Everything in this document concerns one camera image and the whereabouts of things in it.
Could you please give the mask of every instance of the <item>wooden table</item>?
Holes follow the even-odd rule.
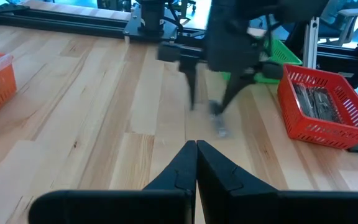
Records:
[[[31,201],[51,190],[141,189],[190,139],[278,189],[358,190],[358,154],[288,138],[275,85],[244,89],[224,114],[231,135],[219,139],[206,104],[222,96],[221,74],[200,65],[189,111],[184,74],[155,60],[155,45],[0,26],[0,52],[14,56],[18,89],[0,111],[0,223],[26,223]]]

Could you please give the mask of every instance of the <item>wooden tabletop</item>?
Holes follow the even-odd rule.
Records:
[[[14,56],[18,89],[0,111],[0,223],[26,223],[51,190],[141,189],[190,139],[278,189],[358,191],[358,154],[288,138],[276,85],[244,89],[219,139],[206,105],[225,81],[203,64],[189,111],[184,74],[156,60],[155,45],[0,26],[0,52]]]

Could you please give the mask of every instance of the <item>green basket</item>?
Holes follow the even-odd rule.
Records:
[[[281,42],[281,40],[273,39],[272,41],[272,50],[273,55],[270,60],[277,62],[279,64],[289,63],[292,65],[302,65],[302,61],[292,53],[290,49],[286,45]],[[230,79],[229,72],[222,72],[223,78],[225,80]],[[280,80],[275,80],[271,78],[265,78],[262,73],[257,73],[255,75],[255,81],[259,83],[269,83],[269,84],[278,84]]]

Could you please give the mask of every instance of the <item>black metal frame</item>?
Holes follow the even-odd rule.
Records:
[[[28,6],[17,6],[14,4],[3,4],[0,6],[0,25],[4,26],[123,39],[125,36],[130,36],[128,30],[131,26],[134,26],[132,24],[133,22],[124,20],[30,9]],[[202,62],[204,60],[203,53],[192,49],[192,47],[203,48],[203,34],[204,30],[184,27],[183,30],[178,30],[175,35],[171,35],[169,41],[190,47],[182,47],[181,54],[187,55],[187,57],[198,57],[198,60]],[[300,37],[301,35],[297,35],[297,38],[291,40],[292,46],[299,46],[300,43],[303,43],[303,39]],[[147,42],[160,42],[163,40],[158,37],[135,37],[133,35],[131,38]],[[299,49],[292,50],[301,56]],[[320,69],[330,72],[358,71],[358,52],[351,49],[318,45],[317,60]],[[190,84],[195,82],[195,80],[188,81]]]

